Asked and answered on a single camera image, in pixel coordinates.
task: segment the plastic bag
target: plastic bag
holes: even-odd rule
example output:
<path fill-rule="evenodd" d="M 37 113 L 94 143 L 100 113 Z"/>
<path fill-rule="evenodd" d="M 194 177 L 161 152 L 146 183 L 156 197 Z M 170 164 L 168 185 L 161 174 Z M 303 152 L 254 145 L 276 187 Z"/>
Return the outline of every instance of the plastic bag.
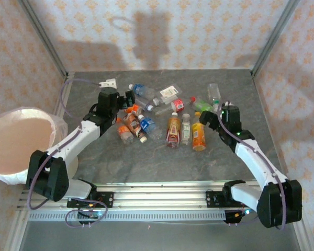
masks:
<path fill-rule="evenodd" d="M 38 108 L 20 107 L 0 115 L 0 180 L 25 184 L 35 150 L 45 151 L 68 134 L 60 117 Z"/>

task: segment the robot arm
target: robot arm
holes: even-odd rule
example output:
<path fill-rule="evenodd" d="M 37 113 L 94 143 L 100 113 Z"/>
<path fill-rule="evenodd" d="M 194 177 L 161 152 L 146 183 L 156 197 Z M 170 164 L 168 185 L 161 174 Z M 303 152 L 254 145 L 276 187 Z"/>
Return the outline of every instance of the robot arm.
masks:
<path fill-rule="evenodd" d="M 47 199 L 59 201 L 63 198 L 97 199 L 96 186 L 83 181 L 68 178 L 66 167 L 89 144 L 102 136 L 111 127 L 120 109 L 126 109 L 135 102 L 132 91 L 126 97 L 119 96 L 113 87 L 103 87 L 99 93 L 98 103 L 93 105 L 83 118 L 81 125 L 57 145 L 45 152 L 35 151 L 29 162 L 26 185 L 30 189 L 33 179 L 40 166 L 45 168 L 36 178 L 34 191 Z"/>
<path fill-rule="evenodd" d="M 286 223 L 301 220 L 301 185 L 296 180 L 288 178 L 274 167 L 270 160 L 263 154 L 254 136 L 242 129 L 239 109 L 228 105 L 222 107 L 221 121 L 224 127 L 243 142 L 238 142 L 231 137 L 220 125 L 217 114 L 204 111 L 200 122 L 219 133 L 221 140 L 243 160 L 261 190 L 248 186 L 243 180 L 225 183 L 222 190 L 223 198 L 229 202 L 241 202 L 257 212 L 262 224 L 266 227 L 282 224 L 283 204 L 279 183 L 282 185 L 286 201 Z"/>

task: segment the blue label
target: blue label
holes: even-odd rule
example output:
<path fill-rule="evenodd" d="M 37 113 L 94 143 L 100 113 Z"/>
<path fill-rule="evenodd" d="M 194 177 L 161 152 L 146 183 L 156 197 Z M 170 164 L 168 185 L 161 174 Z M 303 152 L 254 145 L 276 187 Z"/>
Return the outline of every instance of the blue label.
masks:
<path fill-rule="evenodd" d="M 144 85 L 141 84 L 135 84 L 134 88 L 132 89 L 134 91 L 135 94 L 139 94 L 140 88 L 144 87 Z"/>
<path fill-rule="evenodd" d="M 148 126 L 151 124 L 155 124 L 155 123 L 151 119 L 145 118 L 141 121 L 141 128 L 145 132 L 147 130 Z"/>

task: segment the patterned wallpaper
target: patterned wallpaper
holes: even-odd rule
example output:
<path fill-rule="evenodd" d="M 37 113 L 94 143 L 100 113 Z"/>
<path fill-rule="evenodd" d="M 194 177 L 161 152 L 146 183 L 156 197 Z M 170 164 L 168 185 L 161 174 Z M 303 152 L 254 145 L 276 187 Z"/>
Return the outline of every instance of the patterned wallpaper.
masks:
<path fill-rule="evenodd" d="M 314 0 L 301 0 L 256 85 L 279 159 L 301 182 L 314 237 Z"/>
<path fill-rule="evenodd" d="M 62 78 L 16 0 L 0 1 L 0 113 L 20 106 L 53 112 Z M 22 186 L 0 181 L 0 250 Z"/>
<path fill-rule="evenodd" d="M 68 71 L 251 69 L 288 0 L 30 0 Z"/>

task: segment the floor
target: floor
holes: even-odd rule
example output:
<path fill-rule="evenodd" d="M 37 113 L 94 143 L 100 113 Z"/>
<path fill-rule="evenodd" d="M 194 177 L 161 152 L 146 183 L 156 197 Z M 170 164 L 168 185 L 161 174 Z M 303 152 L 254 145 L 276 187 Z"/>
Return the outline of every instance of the floor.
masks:
<path fill-rule="evenodd" d="M 129 84 L 142 83 L 160 90 L 173 83 L 183 93 L 179 98 L 188 101 L 191 96 L 207 98 L 207 84 L 218 83 L 221 95 L 240 108 L 244 129 L 250 130 L 259 146 L 271 162 L 279 169 L 279 162 L 265 121 L 257 91 L 248 70 L 167 70 L 167 71 L 127 71 L 127 72 L 78 72 L 75 78 L 102 82 L 116 78 L 120 93 L 128 90 Z M 97 102 L 98 88 L 85 83 L 74 82 L 67 108 L 71 113 L 83 117 L 90 106 Z M 187 106 L 184 112 L 193 117 L 194 110 Z M 155 118 L 155 123 L 167 130 L 170 114 Z M 73 130 L 76 121 L 64 117 Z M 216 132 L 206 128 L 207 148 L 195 152 L 191 146 L 182 145 L 178 149 L 165 146 L 165 140 L 145 143 L 135 140 L 125 146 L 116 128 L 111 127 L 98 140 L 90 144 L 79 155 L 79 168 L 75 178 L 96 184 L 114 182 L 154 182 L 191 180 L 233 180 L 253 179 L 243 162 L 233 154 Z"/>

